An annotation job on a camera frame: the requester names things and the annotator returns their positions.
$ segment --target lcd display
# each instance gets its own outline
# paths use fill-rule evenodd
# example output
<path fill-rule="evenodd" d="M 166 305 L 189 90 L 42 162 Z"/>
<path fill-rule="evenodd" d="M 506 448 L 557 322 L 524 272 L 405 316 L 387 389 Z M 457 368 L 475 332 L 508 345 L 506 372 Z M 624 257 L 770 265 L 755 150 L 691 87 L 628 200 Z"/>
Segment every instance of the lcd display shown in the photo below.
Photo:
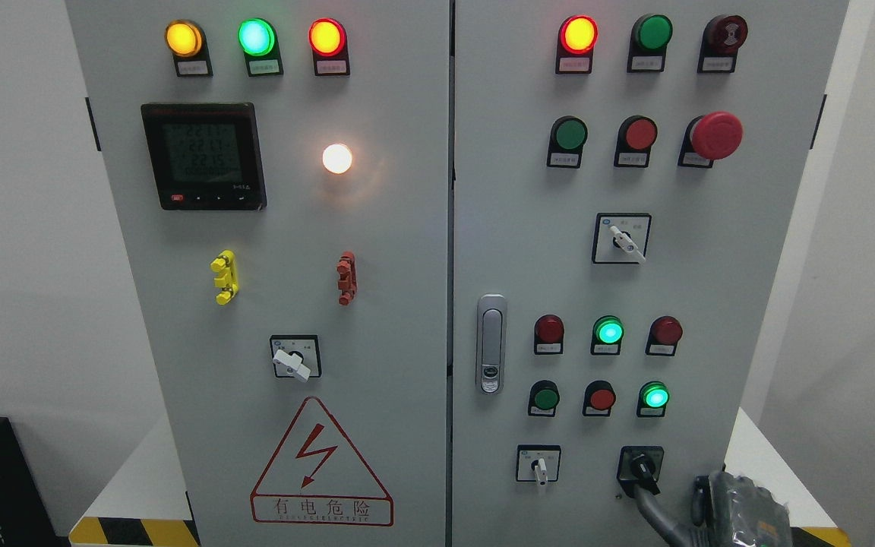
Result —
<path fill-rule="evenodd" d="M 177 182 L 241 182 L 232 124 L 164 124 L 171 174 Z"/>

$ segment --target glowing white light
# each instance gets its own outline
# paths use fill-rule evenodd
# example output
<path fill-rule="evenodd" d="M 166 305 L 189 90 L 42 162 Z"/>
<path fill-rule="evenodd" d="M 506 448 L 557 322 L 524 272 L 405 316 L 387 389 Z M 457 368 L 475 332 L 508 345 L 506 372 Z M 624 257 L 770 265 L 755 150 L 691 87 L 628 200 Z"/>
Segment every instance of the glowing white light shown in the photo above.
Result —
<path fill-rule="evenodd" d="M 323 151 L 323 167 L 334 174 L 345 173 L 353 165 L 353 153 L 343 143 L 337 142 L 326 146 Z"/>

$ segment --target yellow terminal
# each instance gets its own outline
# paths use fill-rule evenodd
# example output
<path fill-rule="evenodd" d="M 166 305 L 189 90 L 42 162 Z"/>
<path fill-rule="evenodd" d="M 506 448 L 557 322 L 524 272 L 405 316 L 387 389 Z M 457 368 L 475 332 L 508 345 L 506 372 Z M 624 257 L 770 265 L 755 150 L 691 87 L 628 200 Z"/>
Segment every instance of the yellow terminal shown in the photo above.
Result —
<path fill-rule="evenodd" d="M 211 270 L 216 274 L 215 287 L 221 289 L 215 296 L 218 305 L 225 305 L 238 294 L 238 273 L 235 270 L 235 253 L 223 250 L 211 261 Z"/>

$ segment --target red terminal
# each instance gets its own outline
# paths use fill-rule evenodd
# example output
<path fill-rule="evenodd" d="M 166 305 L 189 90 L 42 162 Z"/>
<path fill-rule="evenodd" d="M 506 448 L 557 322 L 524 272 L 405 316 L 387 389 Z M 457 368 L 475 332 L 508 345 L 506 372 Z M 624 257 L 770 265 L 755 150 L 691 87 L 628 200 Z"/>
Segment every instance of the red terminal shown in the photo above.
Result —
<path fill-rule="evenodd" d="M 708 47 L 720 55 L 732 55 L 747 40 L 747 22 L 740 15 L 718 15 L 704 31 Z"/>
<path fill-rule="evenodd" d="M 617 402 L 617 394 L 608 389 L 597 389 L 597 391 L 593 391 L 593 395 L 589 396 L 589 405 L 594 409 L 600 409 L 600 411 L 614 408 L 615 402 Z"/>
<path fill-rule="evenodd" d="M 663 316 L 650 325 L 650 336 L 664 346 L 677 346 L 683 335 L 684 329 L 681 328 L 680 321 L 671 318 L 670 315 Z"/>
<path fill-rule="evenodd" d="M 690 144 L 694 152 L 708 160 L 722 160 L 731 156 L 741 145 L 744 128 L 736 115 L 730 112 L 712 112 L 694 124 Z"/>
<path fill-rule="evenodd" d="M 562 336 L 565 332 L 562 319 L 556 315 L 543 315 L 535 322 L 535 336 L 542 343 L 562 342 Z"/>
<path fill-rule="evenodd" d="M 634 150 L 646 150 L 657 140 L 657 127 L 650 120 L 641 118 L 626 128 L 626 145 Z"/>
<path fill-rule="evenodd" d="M 350 305 L 357 298 L 357 257 L 353 252 L 343 252 L 340 262 L 336 263 L 336 273 L 340 274 L 340 280 L 336 282 L 340 290 L 340 305 Z"/>

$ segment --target yellow indicator light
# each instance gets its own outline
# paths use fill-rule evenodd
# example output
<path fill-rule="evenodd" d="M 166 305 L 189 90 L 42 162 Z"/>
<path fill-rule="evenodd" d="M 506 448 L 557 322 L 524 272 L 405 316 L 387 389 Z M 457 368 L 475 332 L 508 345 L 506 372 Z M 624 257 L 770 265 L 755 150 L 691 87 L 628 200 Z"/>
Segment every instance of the yellow indicator light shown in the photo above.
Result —
<path fill-rule="evenodd" d="M 179 58 L 198 55 L 204 44 L 201 28 L 193 21 L 171 21 L 164 30 L 164 41 Z"/>
<path fill-rule="evenodd" d="M 562 27 L 562 45 L 570 53 L 584 53 L 593 49 L 599 32 L 596 21 L 586 15 L 566 20 Z"/>
<path fill-rule="evenodd" d="M 326 146 L 323 151 L 323 167 L 333 174 L 341 174 L 350 170 L 353 165 L 353 153 L 350 148 L 343 143 L 337 142 Z"/>
<path fill-rule="evenodd" d="M 319 55 L 336 55 L 343 51 L 345 43 L 346 33 L 343 30 L 343 25 L 331 20 L 331 18 L 313 21 L 312 27 L 309 27 L 309 45 Z"/>

